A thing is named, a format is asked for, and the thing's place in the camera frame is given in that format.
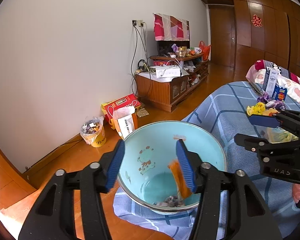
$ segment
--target baseboard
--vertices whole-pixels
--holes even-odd
[[[65,151],[69,150],[71,147],[75,146],[77,143],[79,143],[82,139],[80,134],[77,134],[76,136],[72,137],[70,140],[65,142],[64,144],[60,145],[58,148],[54,149],[52,152],[50,152],[48,155],[43,157],[41,160],[33,164],[27,171],[25,171],[21,176],[30,183],[33,187],[34,185],[31,183],[31,180],[29,178],[37,173],[40,169],[42,169],[45,165],[47,165],[49,162],[53,161],[55,158],[63,154]]]

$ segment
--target metal screw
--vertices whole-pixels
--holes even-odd
[[[57,176],[62,176],[63,174],[65,174],[65,170],[60,169],[56,171]]]
[[[236,174],[240,177],[243,177],[244,175],[246,175],[243,170],[237,170]]]
[[[201,167],[204,169],[210,169],[211,168],[211,164],[210,163],[202,163]]]
[[[90,164],[90,168],[92,168],[92,169],[97,169],[99,167],[100,167],[100,163],[91,163]]]

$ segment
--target wooden tv stand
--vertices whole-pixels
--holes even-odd
[[[178,61],[187,61],[202,57],[202,54],[192,57],[178,58]],[[173,60],[169,57],[152,56],[152,60]],[[157,82],[153,79],[149,79],[140,75],[136,75],[136,82],[138,88],[139,98],[143,103],[154,106],[156,108],[172,112],[176,109],[177,104],[196,89],[208,76],[208,60],[201,61],[195,65],[194,72],[189,72],[189,75],[183,77],[176,77],[170,82]],[[191,85],[189,79],[194,77],[193,75],[200,75],[198,83]]]

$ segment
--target white box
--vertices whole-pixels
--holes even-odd
[[[279,75],[278,70],[267,67],[262,90],[267,92],[271,97],[273,95],[273,91],[274,91],[275,84],[277,82],[278,75]]]
[[[180,77],[180,68],[178,66],[156,66],[155,68],[155,74],[157,78],[162,77]]]

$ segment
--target blue bowl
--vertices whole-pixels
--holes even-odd
[[[199,194],[185,199],[184,207],[161,207],[177,186],[168,165],[177,159],[176,142],[183,139],[187,149],[203,162],[226,171],[226,155],[216,138],[205,129],[181,121],[155,122],[140,127],[125,138],[125,155],[118,175],[122,189],[136,203],[157,213],[175,213],[195,208]]]

